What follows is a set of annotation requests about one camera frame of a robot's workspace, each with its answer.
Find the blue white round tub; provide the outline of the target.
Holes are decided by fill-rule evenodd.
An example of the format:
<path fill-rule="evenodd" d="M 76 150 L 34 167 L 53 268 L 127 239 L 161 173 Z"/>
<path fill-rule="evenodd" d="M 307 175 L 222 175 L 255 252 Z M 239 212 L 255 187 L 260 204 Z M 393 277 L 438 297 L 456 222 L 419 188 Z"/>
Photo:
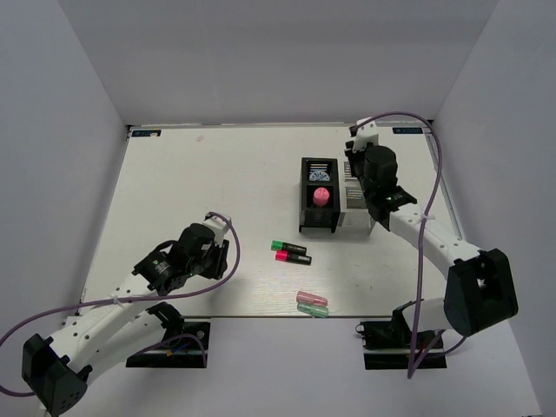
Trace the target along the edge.
<path fill-rule="evenodd" d="M 329 182 L 331 177 L 326 170 L 313 170 L 309 173 L 308 180 L 310 182 Z"/>

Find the pink cap crayon bottle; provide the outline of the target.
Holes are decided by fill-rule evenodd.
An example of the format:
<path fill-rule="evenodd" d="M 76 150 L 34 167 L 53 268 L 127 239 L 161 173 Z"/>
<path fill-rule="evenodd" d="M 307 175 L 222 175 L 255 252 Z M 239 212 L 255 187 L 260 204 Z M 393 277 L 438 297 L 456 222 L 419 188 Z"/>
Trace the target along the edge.
<path fill-rule="evenodd" d="M 330 192 L 327 188 L 319 187 L 313 193 L 313 204 L 316 207 L 326 207 L 330 199 Z"/>

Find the green cap black highlighter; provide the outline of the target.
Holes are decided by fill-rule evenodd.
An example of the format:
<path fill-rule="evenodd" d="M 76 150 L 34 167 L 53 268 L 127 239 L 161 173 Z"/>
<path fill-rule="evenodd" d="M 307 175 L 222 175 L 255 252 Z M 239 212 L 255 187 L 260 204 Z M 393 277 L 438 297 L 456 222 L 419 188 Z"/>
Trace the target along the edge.
<path fill-rule="evenodd" d="M 286 251 L 288 253 L 295 254 L 295 255 L 306 255 L 307 254 L 307 248 L 306 247 L 299 246 L 299 245 L 296 245 L 296 244 L 293 244 L 293 243 L 277 241 L 277 240 L 273 240 L 271 242 L 271 249 L 273 251 Z"/>

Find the pink cap black highlighter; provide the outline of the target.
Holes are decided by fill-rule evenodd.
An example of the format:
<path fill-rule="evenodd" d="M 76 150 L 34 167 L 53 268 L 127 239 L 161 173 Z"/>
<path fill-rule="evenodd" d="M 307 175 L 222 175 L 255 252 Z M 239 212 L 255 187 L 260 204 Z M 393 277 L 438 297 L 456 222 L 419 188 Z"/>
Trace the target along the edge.
<path fill-rule="evenodd" d="M 309 266 L 312 263 L 312 257 L 307 255 L 298 255 L 287 250 L 279 250 L 275 252 L 275 260 L 287 263 Z"/>

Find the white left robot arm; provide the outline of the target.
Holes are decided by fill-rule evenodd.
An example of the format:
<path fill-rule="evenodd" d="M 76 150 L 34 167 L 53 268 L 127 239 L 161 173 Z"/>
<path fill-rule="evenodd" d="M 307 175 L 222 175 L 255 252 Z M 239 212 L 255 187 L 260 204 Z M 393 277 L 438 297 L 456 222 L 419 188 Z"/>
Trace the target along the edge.
<path fill-rule="evenodd" d="M 182 340 L 198 343 L 171 305 L 174 292 L 195 276 L 221 286 L 236 271 L 227 264 L 226 216 L 209 213 L 176 240 L 156 246 L 109 297 L 84 303 L 81 314 L 55 333 L 23 344 L 22 377 L 50 416 L 67 413 L 89 385 L 130 356 Z"/>

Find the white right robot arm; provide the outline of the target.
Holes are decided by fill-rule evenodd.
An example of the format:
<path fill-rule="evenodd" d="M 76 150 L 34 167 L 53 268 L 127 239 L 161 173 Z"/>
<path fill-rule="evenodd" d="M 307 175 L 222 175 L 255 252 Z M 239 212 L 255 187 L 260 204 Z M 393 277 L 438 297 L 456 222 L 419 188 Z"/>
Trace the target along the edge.
<path fill-rule="evenodd" d="M 454 330 L 470 337 L 518 313 L 507 256 L 496 248 L 483 250 L 465 242 L 426 217 L 399 185 L 396 155 L 390 148 L 349 141 L 345 155 L 371 219 L 422 250 L 447 282 L 441 298 L 409 302 L 393 311 L 392 334 L 399 344 L 413 346 L 429 330 Z"/>

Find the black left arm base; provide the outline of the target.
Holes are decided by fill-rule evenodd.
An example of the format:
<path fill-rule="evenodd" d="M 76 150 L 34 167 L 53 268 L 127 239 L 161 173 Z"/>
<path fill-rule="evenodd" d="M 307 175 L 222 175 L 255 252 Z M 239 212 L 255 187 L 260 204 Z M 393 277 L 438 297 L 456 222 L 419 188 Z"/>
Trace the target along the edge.
<path fill-rule="evenodd" d="M 209 357 L 210 321 L 189 320 L 178 310 L 161 302 L 147 310 L 162 330 L 156 347 L 142 350 L 126 360 L 128 368 L 194 369 L 206 368 Z"/>

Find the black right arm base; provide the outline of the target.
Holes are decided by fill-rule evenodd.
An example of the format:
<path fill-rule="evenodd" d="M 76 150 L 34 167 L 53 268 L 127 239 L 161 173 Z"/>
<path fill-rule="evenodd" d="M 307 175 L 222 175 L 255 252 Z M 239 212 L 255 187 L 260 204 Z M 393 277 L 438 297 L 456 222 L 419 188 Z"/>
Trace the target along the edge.
<path fill-rule="evenodd" d="M 355 332 L 362 339 L 363 360 L 368 370 L 402 370 L 407 369 L 410 356 L 410 328 L 403 317 L 403 310 L 413 306 L 410 301 L 393 311 L 388 320 L 361 321 Z M 415 359 L 418 360 L 422 352 L 433 341 L 437 332 L 427 330 L 417 335 Z M 439 338 L 418 369 L 445 369 L 447 361 L 444 355 L 443 340 Z"/>

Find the right blue table label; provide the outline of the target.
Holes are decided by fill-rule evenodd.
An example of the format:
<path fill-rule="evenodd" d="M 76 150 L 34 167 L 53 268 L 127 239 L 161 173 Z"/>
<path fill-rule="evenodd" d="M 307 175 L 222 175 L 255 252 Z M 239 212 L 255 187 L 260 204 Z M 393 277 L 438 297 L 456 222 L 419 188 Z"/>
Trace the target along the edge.
<path fill-rule="evenodd" d="M 395 135 L 422 135 L 423 129 L 421 127 L 392 127 Z"/>

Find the blue table label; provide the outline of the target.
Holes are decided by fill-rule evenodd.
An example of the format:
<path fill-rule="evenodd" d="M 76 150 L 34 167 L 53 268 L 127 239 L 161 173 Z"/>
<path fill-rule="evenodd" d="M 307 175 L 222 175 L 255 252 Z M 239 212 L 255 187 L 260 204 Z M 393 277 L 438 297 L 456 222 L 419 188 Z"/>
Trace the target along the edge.
<path fill-rule="evenodd" d="M 134 129 L 131 131 L 132 137 L 158 137 L 161 134 L 160 129 Z"/>
<path fill-rule="evenodd" d="M 422 135 L 423 129 L 421 127 L 392 127 L 395 135 Z"/>

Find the white slotted organizer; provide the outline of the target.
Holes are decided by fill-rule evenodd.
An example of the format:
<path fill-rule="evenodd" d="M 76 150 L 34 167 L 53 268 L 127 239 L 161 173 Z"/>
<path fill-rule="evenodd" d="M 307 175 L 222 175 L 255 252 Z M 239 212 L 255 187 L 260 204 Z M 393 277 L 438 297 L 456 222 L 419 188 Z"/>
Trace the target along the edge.
<path fill-rule="evenodd" d="M 339 163 L 341 213 L 337 230 L 343 235 L 370 235 L 375 222 L 367 211 L 361 185 L 347 159 Z"/>

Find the black slotted organizer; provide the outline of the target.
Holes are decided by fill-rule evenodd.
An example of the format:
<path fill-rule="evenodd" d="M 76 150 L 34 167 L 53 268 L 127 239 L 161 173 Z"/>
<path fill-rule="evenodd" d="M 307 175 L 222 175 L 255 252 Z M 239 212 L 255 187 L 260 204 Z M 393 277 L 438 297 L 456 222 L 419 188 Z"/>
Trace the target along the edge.
<path fill-rule="evenodd" d="M 313 170 L 326 170 L 331 180 L 310 182 L 308 177 Z M 316 207 L 312 200 L 314 191 L 319 187 L 330 192 L 329 202 L 322 208 Z M 302 157 L 299 189 L 299 232 L 305 228 L 324 228 L 334 233 L 341 213 L 338 161 L 335 158 Z"/>

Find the pink translucent eraser case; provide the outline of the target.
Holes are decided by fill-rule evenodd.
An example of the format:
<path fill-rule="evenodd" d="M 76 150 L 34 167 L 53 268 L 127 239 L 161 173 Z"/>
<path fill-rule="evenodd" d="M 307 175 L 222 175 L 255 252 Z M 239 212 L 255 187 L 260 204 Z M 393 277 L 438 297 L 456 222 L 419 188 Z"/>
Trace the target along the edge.
<path fill-rule="evenodd" d="M 311 304 L 320 307 L 326 307 L 328 305 L 328 300 L 326 298 L 303 291 L 299 291 L 296 294 L 296 301 L 299 303 Z"/>

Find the left blue table label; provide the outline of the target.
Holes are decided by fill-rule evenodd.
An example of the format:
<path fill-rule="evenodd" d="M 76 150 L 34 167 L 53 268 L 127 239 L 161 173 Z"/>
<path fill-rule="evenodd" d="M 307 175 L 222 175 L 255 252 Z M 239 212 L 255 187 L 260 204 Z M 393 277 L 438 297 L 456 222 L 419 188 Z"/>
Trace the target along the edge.
<path fill-rule="evenodd" d="M 161 134 L 160 129 L 134 129 L 131 131 L 132 137 L 158 137 Z"/>

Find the green translucent eraser case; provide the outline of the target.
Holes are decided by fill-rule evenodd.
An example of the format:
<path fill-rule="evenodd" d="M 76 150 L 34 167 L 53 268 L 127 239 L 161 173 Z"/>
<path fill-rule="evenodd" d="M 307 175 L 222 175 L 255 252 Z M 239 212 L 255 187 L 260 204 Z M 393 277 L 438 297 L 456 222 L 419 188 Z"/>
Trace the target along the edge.
<path fill-rule="evenodd" d="M 315 304 L 298 302 L 296 307 L 298 312 L 316 318 L 326 318 L 329 315 L 327 307 L 323 307 Z"/>

